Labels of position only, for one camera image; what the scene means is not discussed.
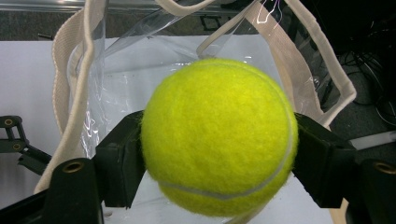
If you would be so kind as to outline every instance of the yellow tennis ball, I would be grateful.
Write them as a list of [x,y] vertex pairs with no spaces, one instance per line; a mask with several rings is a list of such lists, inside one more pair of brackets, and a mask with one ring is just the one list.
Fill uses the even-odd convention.
[[208,59],[158,86],[141,141],[148,172],[171,201],[193,213],[234,217],[266,204],[287,180],[297,122],[263,72]]

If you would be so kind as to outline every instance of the beige canvas strap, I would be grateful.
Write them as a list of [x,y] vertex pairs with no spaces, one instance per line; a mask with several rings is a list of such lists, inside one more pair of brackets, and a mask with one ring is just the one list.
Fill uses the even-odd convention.
[[[55,81],[53,89],[53,106],[55,118],[60,132],[61,142],[52,156],[44,174],[40,178],[35,193],[47,189],[50,185],[50,178],[53,170],[62,162],[82,157],[83,150],[79,143],[82,126],[85,119],[88,98],[88,75],[93,60],[93,43],[91,38],[92,22],[90,10],[92,1],[87,1],[85,7],[73,15],[58,31],[53,42],[52,57],[55,63]],[[73,55],[81,57],[80,49],[74,54],[76,46],[83,43],[84,53],[81,60],[78,76],[71,77],[70,83],[67,78],[67,65],[69,58]],[[70,85],[73,89],[74,99],[69,110]]]
[[190,15],[190,14],[200,10],[203,7],[206,7],[207,5],[211,4],[215,0],[204,0],[196,5],[186,6],[186,7],[181,6],[175,0],[155,0],[155,1],[163,9],[165,9],[172,15],[183,17],[183,16]]

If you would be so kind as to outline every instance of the clear plastic bag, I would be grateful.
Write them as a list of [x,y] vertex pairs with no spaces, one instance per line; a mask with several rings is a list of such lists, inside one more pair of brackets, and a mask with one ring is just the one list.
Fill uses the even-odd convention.
[[[115,40],[105,43],[103,17],[106,11],[96,5],[93,11],[101,13],[87,15],[90,10],[92,8],[88,7],[84,13],[84,29],[79,31],[80,35],[84,34],[84,38],[80,38],[83,41],[70,46],[72,50],[66,52],[67,60],[58,59],[63,63],[67,61],[68,69],[58,70],[63,81],[67,78],[73,96],[71,111],[77,111],[77,115],[65,114],[68,92],[58,94],[59,88],[55,86],[55,114],[59,115],[62,110],[63,115],[58,117],[63,119],[57,120],[65,140],[37,185],[37,191],[48,186],[51,167],[76,156],[73,152],[85,152],[86,157],[93,157],[95,147],[123,117],[145,108],[151,93],[164,77],[202,58],[232,58],[260,68],[283,88],[296,112],[325,127],[356,94],[315,19],[299,1],[253,1],[217,31],[205,35],[177,34],[172,26],[187,20],[193,30],[193,25],[199,23],[184,17],[181,9],[175,15],[160,9],[135,24],[113,45]],[[55,50],[57,45],[61,43],[54,43]],[[87,69],[84,61],[89,59],[88,77],[84,73]],[[328,91],[330,80],[336,91]],[[81,131],[78,128],[81,110],[85,112],[82,116],[85,119],[81,136],[83,149],[76,141],[81,133],[78,132]],[[77,149],[66,152],[66,144]],[[285,223],[303,216],[311,221],[318,218],[312,223],[330,222],[329,214],[310,201],[304,188],[292,176],[262,211],[244,217],[209,218],[186,212],[164,198],[148,175],[143,178],[130,210],[106,209],[105,214],[107,223],[132,220],[137,223],[244,223],[251,219],[251,223]]]

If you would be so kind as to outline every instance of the black metal bracket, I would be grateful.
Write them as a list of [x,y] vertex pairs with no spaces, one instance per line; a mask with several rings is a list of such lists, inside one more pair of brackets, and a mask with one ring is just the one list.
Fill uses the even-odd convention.
[[32,172],[42,175],[50,162],[51,156],[29,145],[19,116],[1,116],[0,128],[6,130],[7,139],[0,139],[0,153],[19,152],[22,155],[18,164]]

